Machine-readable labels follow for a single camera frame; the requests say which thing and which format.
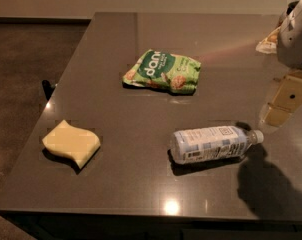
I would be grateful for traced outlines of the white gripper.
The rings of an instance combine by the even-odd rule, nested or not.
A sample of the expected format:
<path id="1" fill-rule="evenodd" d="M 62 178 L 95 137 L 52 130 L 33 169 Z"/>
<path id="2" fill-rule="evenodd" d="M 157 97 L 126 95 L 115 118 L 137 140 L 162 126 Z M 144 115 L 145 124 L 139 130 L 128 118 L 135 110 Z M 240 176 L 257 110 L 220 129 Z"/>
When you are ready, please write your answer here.
<path id="1" fill-rule="evenodd" d="M 302 28 L 281 28 L 278 35 L 277 57 L 289 68 L 302 70 Z M 291 71 L 279 82 L 267 103 L 263 122 L 272 127 L 282 126 L 302 105 L 302 71 Z"/>

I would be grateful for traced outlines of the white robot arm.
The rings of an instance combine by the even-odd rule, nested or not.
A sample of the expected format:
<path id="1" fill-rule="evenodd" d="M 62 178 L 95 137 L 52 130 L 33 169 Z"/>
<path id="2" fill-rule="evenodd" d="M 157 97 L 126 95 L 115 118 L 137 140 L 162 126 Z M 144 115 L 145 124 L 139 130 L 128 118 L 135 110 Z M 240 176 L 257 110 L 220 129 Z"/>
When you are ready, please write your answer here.
<path id="1" fill-rule="evenodd" d="M 272 127 L 283 125 L 302 105 L 302 0 L 288 6 L 277 36 L 277 58 L 289 71 L 262 113 L 261 121 Z"/>

